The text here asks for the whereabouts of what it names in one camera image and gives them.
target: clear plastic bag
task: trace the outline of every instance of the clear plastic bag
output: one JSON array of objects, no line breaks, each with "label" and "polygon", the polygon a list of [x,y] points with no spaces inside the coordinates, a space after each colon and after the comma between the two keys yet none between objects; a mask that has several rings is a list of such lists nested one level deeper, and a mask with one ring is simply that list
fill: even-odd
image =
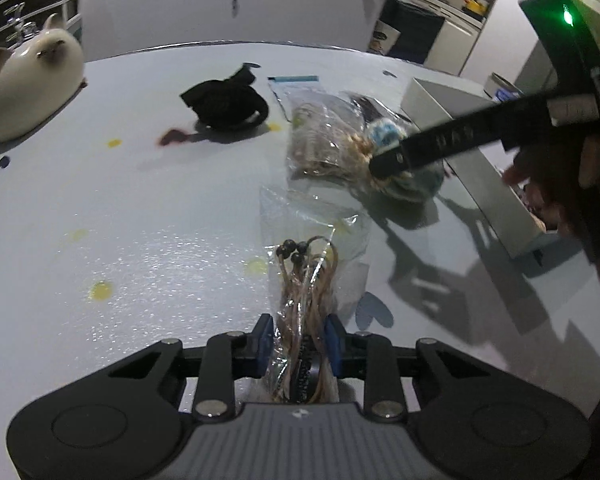
[{"label": "clear plastic bag", "polygon": [[342,178],[365,191],[424,202],[442,186],[442,162],[387,180],[374,179],[371,158],[416,133],[417,127],[380,101],[359,94],[342,97],[301,90],[287,95],[293,105],[287,161],[292,176]]},{"label": "clear plastic bag", "polygon": [[263,379],[273,402],[337,402],[324,347],[329,314],[346,319],[364,294],[370,218],[297,191],[260,192],[276,330]]}]

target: black cloth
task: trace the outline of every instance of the black cloth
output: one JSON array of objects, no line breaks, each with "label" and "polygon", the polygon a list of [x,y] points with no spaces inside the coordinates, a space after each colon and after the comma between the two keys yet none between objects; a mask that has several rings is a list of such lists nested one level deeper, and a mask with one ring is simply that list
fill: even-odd
[{"label": "black cloth", "polygon": [[256,80],[248,66],[223,81],[199,83],[180,95],[200,123],[219,132],[242,132],[260,126],[269,105],[251,84]]}]

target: kitchen counter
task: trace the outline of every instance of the kitchen counter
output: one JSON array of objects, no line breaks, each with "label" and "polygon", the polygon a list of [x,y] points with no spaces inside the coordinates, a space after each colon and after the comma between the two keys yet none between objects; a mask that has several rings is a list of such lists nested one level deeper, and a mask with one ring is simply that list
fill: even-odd
[{"label": "kitchen counter", "polygon": [[[267,124],[238,142],[195,133],[180,93],[243,62],[261,66],[253,86],[269,103]],[[183,45],[87,63],[88,86],[56,117],[0,147],[11,158],[0,170],[0,480],[16,479],[4,435],[28,402],[162,338],[200,346],[270,312],[258,197],[262,185],[287,186],[290,125],[267,77],[307,74],[393,110],[413,77],[482,94],[373,54]],[[160,146],[170,128],[195,140]],[[512,261],[457,178],[422,207],[306,184],[373,221],[366,290],[379,301],[343,320],[349,332],[407,347],[439,339],[590,413],[600,396],[600,284],[582,253],[560,258],[555,246],[544,267],[530,255]],[[361,399],[362,382],[348,384]]]},{"label": "kitchen counter", "polygon": [[456,9],[455,7],[452,7],[449,4],[441,2],[440,0],[423,0],[423,1],[427,2],[431,6],[439,7],[441,10],[450,12],[451,14],[457,16],[458,18],[465,20],[472,27],[481,29],[482,25],[484,24],[484,22],[479,22],[475,18],[472,18],[471,16],[465,14],[464,12],[462,12],[462,10]]}]

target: person's hand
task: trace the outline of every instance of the person's hand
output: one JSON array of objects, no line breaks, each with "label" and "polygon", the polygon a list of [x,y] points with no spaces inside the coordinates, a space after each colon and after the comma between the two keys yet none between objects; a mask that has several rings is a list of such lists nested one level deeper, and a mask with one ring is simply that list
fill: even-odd
[{"label": "person's hand", "polygon": [[[550,160],[538,160],[535,164],[551,164]],[[509,186],[517,186],[530,177],[528,168],[522,168],[522,164],[511,166],[502,175],[502,179]],[[588,137],[585,140],[580,159],[580,173],[578,182],[580,187],[588,189],[600,181],[600,136]],[[576,235],[576,229],[571,224],[567,211],[562,204],[556,203],[548,191],[533,179],[525,188],[526,198],[529,204],[541,211],[545,222],[558,225],[558,232],[565,236]],[[600,278],[600,261],[596,264],[598,277]]]}]

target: brown cord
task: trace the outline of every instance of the brown cord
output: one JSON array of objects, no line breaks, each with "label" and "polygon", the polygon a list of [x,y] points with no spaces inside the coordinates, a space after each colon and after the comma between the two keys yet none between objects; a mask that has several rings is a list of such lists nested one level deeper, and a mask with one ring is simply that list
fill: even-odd
[{"label": "brown cord", "polygon": [[[316,240],[327,243],[321,253],[312,254],[311,245]],[[288,392],[290,378],[299,365],[299,354],[302,336],[310,335],[314,346],[320,354],[320,373],[315,393],[309,399],[311,402],[328,402],[328,380],[331,369],[326,358],[324,347],[324,321],[331,314],[332,299],[331,285],[338,267],[338,251],[330,240],[323,236],[315,236],[307,240],[308,249],[302,262],[293,264],[291,272],[285,266],[281,254],[277,256],[283,279],[283,290],[277,327],[286,366],[278,378],[273,392],[273,400],[287,402],[285,392]]]},{"label": "brown cord", "polygon": [[297,170],[309,176],[334,176],[356,184],[368,184],[375,190],[387,186],[390,178],[379,180],[368,170],[376,149],[373,141],[340,120],[327,124],[330,130],[325,133],[327,117],[323,115],[321,106],[309,103],[294,111],[294,120],[300,124],[294,128],[301,128],[302,134],[294,132],[291,136],[289,157]]}]

